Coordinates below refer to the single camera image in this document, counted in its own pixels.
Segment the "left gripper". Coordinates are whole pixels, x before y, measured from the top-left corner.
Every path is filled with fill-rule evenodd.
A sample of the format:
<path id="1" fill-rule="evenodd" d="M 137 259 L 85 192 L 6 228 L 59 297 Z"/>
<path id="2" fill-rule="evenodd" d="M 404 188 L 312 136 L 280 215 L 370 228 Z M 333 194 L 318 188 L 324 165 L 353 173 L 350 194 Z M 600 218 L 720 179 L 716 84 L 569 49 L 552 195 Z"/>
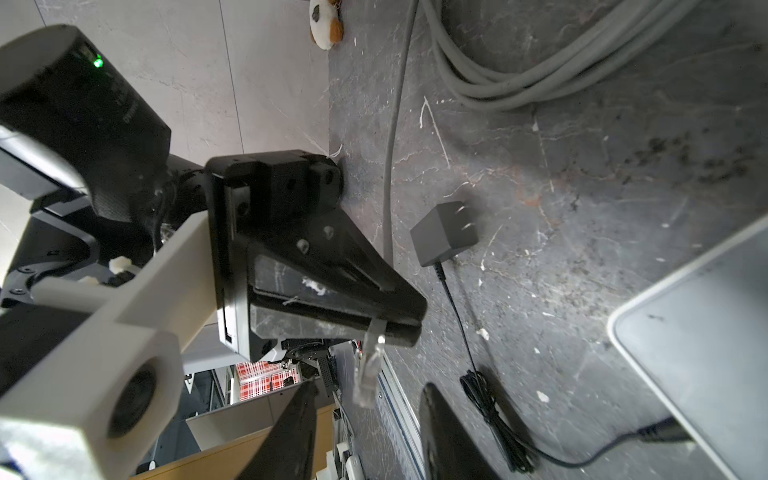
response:
<path id="1" fill-rule="evenodd" d="M 221 342 L 248 361 L 285 340 L 360 340 L 373 320 L 413 346 L 426 299 L 383 260 L 339 204 L 328 156 L 303 150 L 214 157 L 205 196 Z"/>

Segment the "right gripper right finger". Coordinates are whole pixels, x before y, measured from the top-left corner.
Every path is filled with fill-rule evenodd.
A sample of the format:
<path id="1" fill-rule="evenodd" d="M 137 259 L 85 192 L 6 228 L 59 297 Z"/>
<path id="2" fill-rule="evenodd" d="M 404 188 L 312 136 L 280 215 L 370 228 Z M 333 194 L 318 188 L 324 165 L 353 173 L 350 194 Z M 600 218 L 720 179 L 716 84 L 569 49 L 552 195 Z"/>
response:
<path id="1" fill-rule="evenodd" d="M 422 390 L 419 423 L 426 479 L 499 479 L 433 383 Z"/>

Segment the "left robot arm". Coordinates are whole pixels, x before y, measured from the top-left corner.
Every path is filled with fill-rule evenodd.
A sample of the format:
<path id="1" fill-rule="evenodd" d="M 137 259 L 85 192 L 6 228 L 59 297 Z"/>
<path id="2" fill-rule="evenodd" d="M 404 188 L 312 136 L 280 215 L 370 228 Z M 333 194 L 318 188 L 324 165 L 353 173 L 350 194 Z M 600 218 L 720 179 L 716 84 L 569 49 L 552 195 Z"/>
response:
<path id="1" fill-rule="evenodd" d="M 33 202 L 1 291 L 1 449 L 24 479 L 125 479 L 174 417 L 215 320 L 282 340 L 414 345 L 426 299 L 340 208 L 330 158 L 199 166 L 77 27 L 1 49 L 1 182 Z"/>

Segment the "black power adapter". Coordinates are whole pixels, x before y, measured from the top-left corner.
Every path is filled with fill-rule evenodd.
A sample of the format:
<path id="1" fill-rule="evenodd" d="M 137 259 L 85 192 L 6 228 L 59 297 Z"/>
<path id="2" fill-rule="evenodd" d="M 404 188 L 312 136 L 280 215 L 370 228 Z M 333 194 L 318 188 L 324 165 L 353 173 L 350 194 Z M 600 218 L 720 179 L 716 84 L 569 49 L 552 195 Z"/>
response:
<path id="1" fill-rule="evenodd" d="M 594 464 L 599 458 L 626 442 L 661 444 L 682 443 L 692 439 L 675 418 L 668 417 L 634 432 L 624 433 L 601 447 L 589 458 L 577 462 L 559 459 L 537 448 L 533 441 L 517 433 L 502 419 L 497 399 L 491 391 L 488 379 L 479 372 L 474 361 L 464 323 L 447 282 L 443 263 L 479 241 L 474 224 L 466 211 L 466 205 L 461 201 L 436 205 L 410 230 L 410 235 L 420 264 L 423 267 L 433 268 L 443 287 L 467 352 L 470 369 L 459 377 L 459 383 L 468 400 L 492 431 L 510 470 L 526 474 L 534 472 L 535 456 L 561 468 L 581 469 Z"/>

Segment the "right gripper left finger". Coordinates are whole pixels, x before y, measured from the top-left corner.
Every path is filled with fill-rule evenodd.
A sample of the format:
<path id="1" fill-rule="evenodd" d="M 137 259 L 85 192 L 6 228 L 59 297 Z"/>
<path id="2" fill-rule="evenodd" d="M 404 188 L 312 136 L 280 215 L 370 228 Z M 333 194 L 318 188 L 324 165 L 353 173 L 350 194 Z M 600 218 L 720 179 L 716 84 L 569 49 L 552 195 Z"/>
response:
<path id="1" fill-rule="evenodd" d="M 303 382 L 266 440 L 237 480 L 311 479 L 316 438 L 318 388 Z"/>

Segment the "white switch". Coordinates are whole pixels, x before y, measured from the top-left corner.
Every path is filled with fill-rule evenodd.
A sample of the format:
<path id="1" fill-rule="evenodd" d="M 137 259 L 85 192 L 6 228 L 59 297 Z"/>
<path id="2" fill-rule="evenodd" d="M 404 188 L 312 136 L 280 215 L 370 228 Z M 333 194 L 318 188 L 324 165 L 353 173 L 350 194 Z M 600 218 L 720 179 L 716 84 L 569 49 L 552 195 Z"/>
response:
<path id="1" fill-rule="evenodd" d="M 766 218 L 615 310 L 607 333 L 727 478 L 766 478 Z"/>

